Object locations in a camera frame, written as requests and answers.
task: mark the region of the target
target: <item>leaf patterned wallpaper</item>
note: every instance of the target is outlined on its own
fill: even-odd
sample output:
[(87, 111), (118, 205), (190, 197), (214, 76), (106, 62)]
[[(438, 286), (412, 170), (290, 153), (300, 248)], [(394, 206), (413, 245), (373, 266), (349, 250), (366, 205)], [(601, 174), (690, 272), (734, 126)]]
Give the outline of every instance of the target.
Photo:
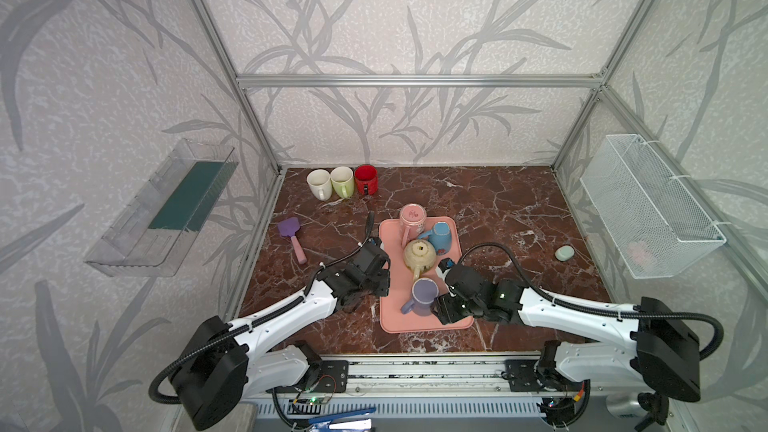
[[(0, 430), (158, 430), (147, 386), (228, 305), (274, 180), (187, 0), (0, 4)], [(240, 160), (172, 278), (83, 256), (179, 138)]]
[[(768, 257), (768, 0), (662, 0), (610, 85)], [(764, 430), (768, 308), (722, 251), (673, 278), (628, 273), (578, 179), (604, 136), (627, 133), (600, 106), (558, 171), (574, 216), (614, 299), (657, 297), (706, 311), (726, 341), (702, 363), (702, 401), (687, 404), (700, 432)], [(697, 329), (704, 340), (710, 332)]]
[[(595, 73), (638, 0), (206, 0), (240, 73)], [(584, 90), (270, 89), (283, 163), (548, 164)]]

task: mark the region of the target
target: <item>marble countertop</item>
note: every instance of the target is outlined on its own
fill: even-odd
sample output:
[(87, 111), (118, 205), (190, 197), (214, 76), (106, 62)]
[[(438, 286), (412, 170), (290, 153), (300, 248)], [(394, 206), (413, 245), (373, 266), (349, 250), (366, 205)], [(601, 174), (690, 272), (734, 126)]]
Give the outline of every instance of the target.
[[(552, 292), (608, 301), (598, 270), (589, 256), (562, 193), (548, 167), (398, 167), (379, 168), (375, 196), (355, 194), (347, 200), (320, 202), (310, 193), (311, 169), (291, 168), (280, 191), (240, 315), (258, 312), (304, 286), (321, 261), (353, 250), (365, 232), (368, 211), (379, 223), (396, 218), (410, 202), (430, 216), (456, 220), (462, 250), (478, 242), (501, 242), (515, 252), (534, 283)], [(297, 216), (307, 264), (299, 265), (290, 240), (277, 223)], [(571, 245), (576, 255), (560, 262), (554, 251)], [(514, 278), (504, 252), (484, 248), (467, 258), (487, 278)], [(583, 339), (546, 328), (499, 325), (475, 320), (463, 330), (388, 334), (379, 325), (375, 297), (362, 300), (351, 313), (337, 312), (295, 333), (285, 341), (305, 340), (319, 354), (390, 352), (469, 352), (539, 350), (547, 340)]]

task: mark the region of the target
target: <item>purple mug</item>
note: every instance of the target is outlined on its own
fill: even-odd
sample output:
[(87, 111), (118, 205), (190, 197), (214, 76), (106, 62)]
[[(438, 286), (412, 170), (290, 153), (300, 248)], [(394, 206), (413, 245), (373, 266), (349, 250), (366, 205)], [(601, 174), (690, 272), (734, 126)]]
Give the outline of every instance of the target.
[(413, 283), (411, 299), (400, 308), (400, 312), (408, 314), (408, 312), (413, 311), (414, 314), (422, 317), (432, 315), (429, 307), (438, 295), (440, 295), (440, 289), (438, 289), (435, 281), (422, 277)]

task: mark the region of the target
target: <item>yellow mug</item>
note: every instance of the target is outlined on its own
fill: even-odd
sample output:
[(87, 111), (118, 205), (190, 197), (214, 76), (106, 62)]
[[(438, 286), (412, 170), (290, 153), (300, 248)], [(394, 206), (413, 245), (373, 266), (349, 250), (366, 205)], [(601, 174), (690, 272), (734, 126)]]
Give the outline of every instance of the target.
[(341, 198), (350, 198), (355, 193), (355, 174), (349, 167), (337, 167), (331, 171), (333, 190)]

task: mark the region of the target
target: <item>purple spatula head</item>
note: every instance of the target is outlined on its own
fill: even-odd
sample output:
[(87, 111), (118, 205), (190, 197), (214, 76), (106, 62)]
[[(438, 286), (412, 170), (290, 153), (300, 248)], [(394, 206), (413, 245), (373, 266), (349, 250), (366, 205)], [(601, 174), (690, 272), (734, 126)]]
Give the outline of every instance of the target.
[(283, 235), (283, 237), (293, 237), (299, 231), (299, 227), (298, 217), (287, 218), (277, 224), (277, 230), (280, 231), (280, 235)]

